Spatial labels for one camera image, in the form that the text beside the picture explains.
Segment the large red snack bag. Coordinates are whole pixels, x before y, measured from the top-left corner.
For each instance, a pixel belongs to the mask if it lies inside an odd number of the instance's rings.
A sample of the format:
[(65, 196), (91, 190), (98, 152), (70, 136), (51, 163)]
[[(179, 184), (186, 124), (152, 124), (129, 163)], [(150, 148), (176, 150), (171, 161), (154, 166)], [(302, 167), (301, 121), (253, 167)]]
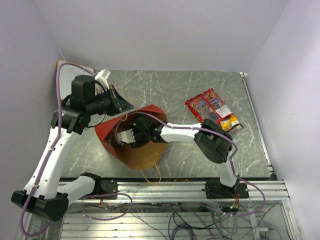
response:
[(219, 124), (233, 114), (213, 88), (187, 100), (185, 105), (201, 123), (210, 119)]

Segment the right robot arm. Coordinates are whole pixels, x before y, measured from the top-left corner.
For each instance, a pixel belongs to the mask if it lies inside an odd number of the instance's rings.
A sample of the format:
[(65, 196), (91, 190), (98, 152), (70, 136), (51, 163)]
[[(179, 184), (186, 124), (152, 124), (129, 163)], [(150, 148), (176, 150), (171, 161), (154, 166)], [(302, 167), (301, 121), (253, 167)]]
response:
[(132, 148), (139, 148), (148, 142), (153, 143), (195, 143), (203, 155), (216, 164), (220, 192), (226, 198), (238, 192), (238, 178), (232, 163), (238, 147), (233, 138), (211, 119), (196, 124), (173, 124), (159, 118), (139, 112), (127, 127), (128, 143)]

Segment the red paper bag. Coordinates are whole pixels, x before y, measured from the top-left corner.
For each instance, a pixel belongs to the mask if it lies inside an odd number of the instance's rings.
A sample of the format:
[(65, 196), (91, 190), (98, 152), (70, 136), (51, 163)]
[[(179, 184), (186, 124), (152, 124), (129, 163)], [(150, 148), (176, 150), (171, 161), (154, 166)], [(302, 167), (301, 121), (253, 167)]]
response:
[(128, 168), (142, 174), (145, 170), (155, 168), (159, 179), (144, 179), (156, 185), (162, 180), (157, 162), (168, 146), (160, 138), (161, 122), (168, 122), (167, 114), (161, 108), (150, 104), (101, 123), (94, 129), (107, 152)]

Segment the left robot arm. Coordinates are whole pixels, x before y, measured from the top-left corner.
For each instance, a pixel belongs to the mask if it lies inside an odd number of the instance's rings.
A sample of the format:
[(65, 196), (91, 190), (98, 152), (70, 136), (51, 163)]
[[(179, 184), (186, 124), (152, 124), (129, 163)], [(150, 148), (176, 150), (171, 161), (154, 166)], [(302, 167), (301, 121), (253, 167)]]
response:
[(71, 82), (71, 94), (54, 112), (48, 142), (33, 176), (23, 190), (14, 191), (11, 197), (27, 212), (57, 222), (76, 200), (101, 195), (102, 179), (93, 173), (84, 172), (66, 186), (58, 186), (69, 151), (89, 127), (91, 116), (112, 117), (134, 108), (113, 85), (104, 86), (99, 94), (96, 85), (102, 83), (93, 76), (76, 76)]

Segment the brown chocolate bar wrapper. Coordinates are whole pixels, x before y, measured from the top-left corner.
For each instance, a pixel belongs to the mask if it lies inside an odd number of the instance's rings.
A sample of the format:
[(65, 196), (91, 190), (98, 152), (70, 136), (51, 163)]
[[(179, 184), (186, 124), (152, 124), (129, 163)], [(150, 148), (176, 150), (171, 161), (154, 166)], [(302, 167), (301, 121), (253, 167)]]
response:
[(243, 128), (243, 125), (241, 123), (234, 123), (232, 122), (231, 124), (228, 125), (228, 133), (237, 131), (237, 130), (241, 130)]

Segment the yellow candy packet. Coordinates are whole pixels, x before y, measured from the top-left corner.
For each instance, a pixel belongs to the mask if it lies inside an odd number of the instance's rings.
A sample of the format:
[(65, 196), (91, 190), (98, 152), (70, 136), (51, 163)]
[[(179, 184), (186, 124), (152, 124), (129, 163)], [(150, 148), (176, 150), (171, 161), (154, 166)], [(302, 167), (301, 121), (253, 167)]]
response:
[(226, 117), (223, 120), (221, 120), (219, 124), (224, 131), (228, 132), (236, 125), (238, 125), (239, 121), (235, 115), (231, 114), (229, 117)]

